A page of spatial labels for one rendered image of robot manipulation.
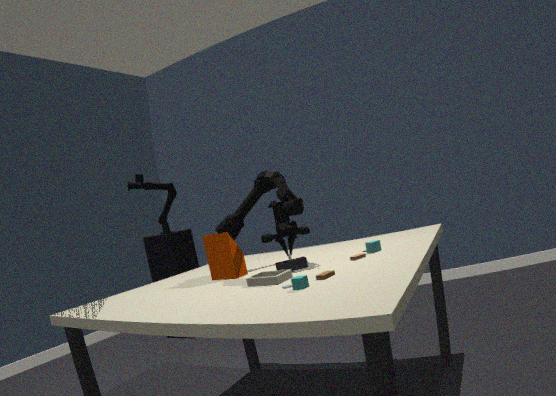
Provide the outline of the turquoise square block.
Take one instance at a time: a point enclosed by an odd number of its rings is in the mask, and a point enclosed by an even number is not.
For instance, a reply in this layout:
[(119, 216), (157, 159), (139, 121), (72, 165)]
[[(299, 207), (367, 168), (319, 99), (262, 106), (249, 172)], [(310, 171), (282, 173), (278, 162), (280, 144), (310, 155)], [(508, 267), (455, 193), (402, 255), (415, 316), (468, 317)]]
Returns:
[(366, 253), (367, 254), (371, 254), (371, 253), (375, 253), (377, 251), (382, 250), (381, 246), (380, 246), (381, 241), (380, 240), (371, 240), (366, 242)]

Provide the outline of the teal cube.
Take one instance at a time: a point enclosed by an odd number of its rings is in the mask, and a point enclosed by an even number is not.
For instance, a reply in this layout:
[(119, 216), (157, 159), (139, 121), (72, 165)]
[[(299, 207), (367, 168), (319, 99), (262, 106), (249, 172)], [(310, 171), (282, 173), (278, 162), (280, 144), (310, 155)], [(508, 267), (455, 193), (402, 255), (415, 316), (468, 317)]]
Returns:
[(300, 290), (309, 287), (308, 277), (307, 275), (304, 276), (296, 276), (292, 280), (292, 289), (293, 290)]

